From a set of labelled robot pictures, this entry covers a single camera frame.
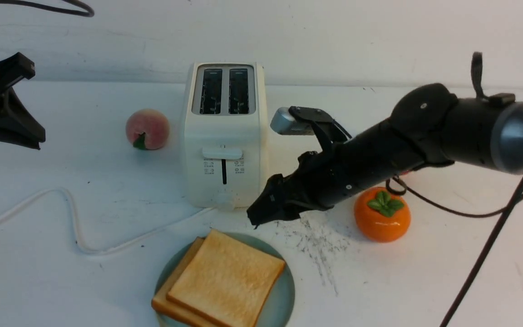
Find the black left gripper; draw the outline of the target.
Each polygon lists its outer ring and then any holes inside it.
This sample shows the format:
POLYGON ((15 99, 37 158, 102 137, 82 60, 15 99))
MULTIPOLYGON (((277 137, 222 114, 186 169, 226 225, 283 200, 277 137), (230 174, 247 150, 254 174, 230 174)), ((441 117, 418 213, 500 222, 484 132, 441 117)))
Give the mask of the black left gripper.
POLYGON ((0 61, 0 142, 39 150, 45 128, 28 112, 13 86, 35 76, 35 64, 16 53, 0 61))

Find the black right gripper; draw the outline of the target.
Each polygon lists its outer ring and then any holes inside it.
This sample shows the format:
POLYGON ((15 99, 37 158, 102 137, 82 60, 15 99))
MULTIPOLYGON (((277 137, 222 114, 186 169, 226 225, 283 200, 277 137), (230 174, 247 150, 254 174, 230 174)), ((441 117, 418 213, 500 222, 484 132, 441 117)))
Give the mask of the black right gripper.
POLYGON ((405 95, 390 117, 348 139, 323 110, 291 106, 288 114, 311 127, 321 152, 298 157, 288 176, 272 175, 247 209, 253 226, 293 221, 305 211, 326 211, 351 196, 408 170, 452 165, 441 149, 439 131, 456 95, 435 83, 405 95))

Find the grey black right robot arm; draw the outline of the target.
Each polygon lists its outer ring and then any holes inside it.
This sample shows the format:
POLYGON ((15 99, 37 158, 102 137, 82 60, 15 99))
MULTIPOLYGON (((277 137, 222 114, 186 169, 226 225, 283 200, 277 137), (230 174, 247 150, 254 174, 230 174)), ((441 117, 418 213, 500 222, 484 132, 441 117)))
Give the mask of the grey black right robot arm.
POLYGON ((247 209, 254 226, 293 221, 305 211, 337 203, 407 171, 463 162, 523 173, 523 102, 513 94, 459 99, 444 85, 409 92, 390 117, 350 138, 321 109, 280 108, 270 123, 283 136, 316 136, 321 151, 307 151, 288 176, 272 175, 247 209))

